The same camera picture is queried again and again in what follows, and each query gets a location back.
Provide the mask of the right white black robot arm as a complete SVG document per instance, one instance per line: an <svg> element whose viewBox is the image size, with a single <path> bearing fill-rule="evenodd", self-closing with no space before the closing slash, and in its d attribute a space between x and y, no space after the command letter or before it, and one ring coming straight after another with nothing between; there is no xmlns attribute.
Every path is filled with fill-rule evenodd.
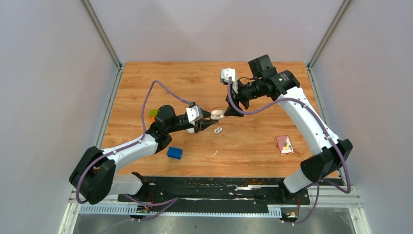
<svg viewBox="0 0 413 234"><path fill-rule="evenodd" d="M319 117L292 72L278 72L268 55L251 60L248 65L253 78L246 84L236 77L234 69L221 70L220 82L227 85L228 108L224 116L253 115L278 104L293 120L312 153L283 180L278 190L280 201L293 202L298 191L339 169L344 170L347 185L342 191L348 194L351 183L346 159L353 149L351 141L340 139Z"/></svg>

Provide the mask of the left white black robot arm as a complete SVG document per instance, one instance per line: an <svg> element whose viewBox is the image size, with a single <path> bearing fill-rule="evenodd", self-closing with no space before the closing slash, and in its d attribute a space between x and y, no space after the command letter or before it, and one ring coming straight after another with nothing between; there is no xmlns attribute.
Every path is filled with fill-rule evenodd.
<svg viewBox="0 0 413 234"><path fill-rule="evenodd" d="M137 201L149 196L149 188L137 174L117 175L117 171L146 156L155 155L172 142L173 132L193 129L195 133L218 123L213 115L198 105L191 105L177 115L170 105L161 106L155 121L141 136L121 145L98 149L88 148L69 177L76 189L78 203L94 205L109 195L131 195Z"/></svg>

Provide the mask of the white earbud charging case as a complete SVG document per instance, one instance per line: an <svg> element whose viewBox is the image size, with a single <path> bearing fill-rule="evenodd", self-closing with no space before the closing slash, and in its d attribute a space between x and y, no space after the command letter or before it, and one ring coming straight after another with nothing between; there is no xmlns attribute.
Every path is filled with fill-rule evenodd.
<svg viewBox="0 0 413 234"><path fill-rule="evenodd" d="M223 119L224 116L224 111L223 110L213 110L210 112L210 119L213 120L219 120L219 119Z"/></svg>

